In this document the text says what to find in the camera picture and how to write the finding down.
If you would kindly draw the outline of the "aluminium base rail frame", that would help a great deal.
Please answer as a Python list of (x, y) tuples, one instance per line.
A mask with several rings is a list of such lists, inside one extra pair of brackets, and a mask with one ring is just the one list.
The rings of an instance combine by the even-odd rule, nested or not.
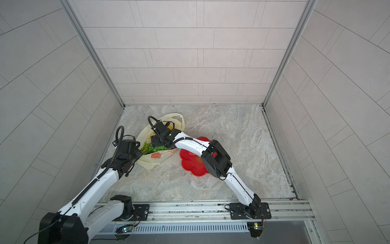
[[(296, 199), (264, 201), (261, 219), (250, 219), (241, 214), (243, 207), (230, 201), (135, 202), (133, 205), (140, 215), (139, 220), (114, 220), (94, 239), (124, 240), (136, 234), (249, 233), (247, 222), (263, 222), (266, 227), (274, 222), (303, 222), (310, 226), (315, 220), (308, 201)], [(134, 230), (116, 234), (124, 225), (134, 225)]]

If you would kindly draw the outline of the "right green circuit board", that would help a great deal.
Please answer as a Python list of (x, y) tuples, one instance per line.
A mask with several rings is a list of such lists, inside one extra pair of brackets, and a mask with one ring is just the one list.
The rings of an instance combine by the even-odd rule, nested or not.
[(263, 222), (247, 222), (247, 227), (252, 238), (261, 237), (266, 225)]

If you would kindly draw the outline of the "red flower-shaped plastic plate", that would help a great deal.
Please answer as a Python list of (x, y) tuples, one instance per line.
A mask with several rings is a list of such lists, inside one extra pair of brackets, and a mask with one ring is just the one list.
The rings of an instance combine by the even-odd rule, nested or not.
[(180, 149), (181, 165), (184, 170), (190, 171), (194, 176), (201, 177), (208, 174), (208, 170), (201, 158), (202, 152), (211, 142), (207, 137), (198, 137), (198, 139), (182, 139), (175, 143)]

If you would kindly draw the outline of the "cream plastic fruit-print bag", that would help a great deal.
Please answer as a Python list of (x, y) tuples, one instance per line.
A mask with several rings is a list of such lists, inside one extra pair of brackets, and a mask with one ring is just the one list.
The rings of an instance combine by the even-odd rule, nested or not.
[[(170, 121), (172, 123), (172, 125), (175, 124), (175, 128), (178, 130), (183, 131), (185, 129), (184, 118), (179, 113), (167, 114), (167, 115), (161, 117), (160, 120), (163, 122)], [(153, 132), (151, 125), (148, 124), (141, 131), (141, 133), (138, 135), (138, 137), (136, 138), (136, 140), (138, 142), (140, 142), (140, 144), (141, 144), (140, 149), (142, 148), (144, 143), (148, 143), (148, 144), (151, 143), (151, 136), (153, 136), (153, 135), (155, 135), (155, 133)], [(168, 157), (173, 155), (176, 151), (177, 151), (177, 149), (175, 148), (175, 149), (167, 149), (167, 150), (163, 150), (163, 151), (158, 151), (158, 152), (148, 154), (148, 155), (142, 154), (141, 158), (137, 161), (137, 163), (139, 165), (141, 165), (142, 167), (144, 167), (145, 169), (151, 170), (156, 165), (160, 164), (165, 159), (167, 159)]]

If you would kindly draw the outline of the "left green circuit board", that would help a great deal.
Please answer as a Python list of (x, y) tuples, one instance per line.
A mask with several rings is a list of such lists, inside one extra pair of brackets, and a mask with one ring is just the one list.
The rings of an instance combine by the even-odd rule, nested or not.
[(116, 230), (116, 234), (131, 233), (134, 230), (134, 225), (124, 225)]

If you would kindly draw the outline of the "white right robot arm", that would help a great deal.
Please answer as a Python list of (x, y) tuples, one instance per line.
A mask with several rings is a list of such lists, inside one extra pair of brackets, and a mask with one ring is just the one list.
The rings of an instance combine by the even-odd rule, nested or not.
[(148, 122), (159, 141), (167, 149), (183, 149), (199, 156), (209, 174), (224, 181), (235, 193), (239, 202), (244, 206), (244, 213), (249, 218), (264, 217), (260, 208), (260, 198), (238, 176), (230, 156), (217, 140), (208, 142), (190, 137), (175, 127), (170, 129), (170, 122), (158, 120), (152, 116), (148, 117)]

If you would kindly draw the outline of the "green circuit board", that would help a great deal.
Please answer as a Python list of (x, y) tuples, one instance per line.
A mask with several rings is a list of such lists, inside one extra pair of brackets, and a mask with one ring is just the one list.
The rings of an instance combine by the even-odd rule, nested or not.
[(116, 230), (116, 234), (131, 233), (134, 230), (134, 225), (124, 225)]
[(261, 237), (266, 225), (263, 222), (247, 222), (247, 227), (252, 238)]

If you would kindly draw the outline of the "green grape bunch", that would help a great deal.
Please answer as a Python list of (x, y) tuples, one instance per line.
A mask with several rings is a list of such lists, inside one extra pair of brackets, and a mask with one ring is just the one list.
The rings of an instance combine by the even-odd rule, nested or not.
[(151, 143), (150, 144), (144, 143), (144, 145), (140, 149), (143, 155), (148, 155), (163, 150), (167, 150), (167, 148), (165, 146), (153, 147)]

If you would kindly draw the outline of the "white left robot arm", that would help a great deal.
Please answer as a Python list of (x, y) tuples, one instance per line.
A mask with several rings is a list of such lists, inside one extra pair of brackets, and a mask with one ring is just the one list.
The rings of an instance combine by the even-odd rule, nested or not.
[(140, 143), (127, 135), (116, 141), (116, 152), (98, 171), (96, 177), (56, 213), (47, 213), (39, 225), (40, 244), (88, 244), (110, 222), (140, 219), (130, 196), (115, 195), (105, 205), (96, 204), (122, 176), (128, 176), (141, 158)]

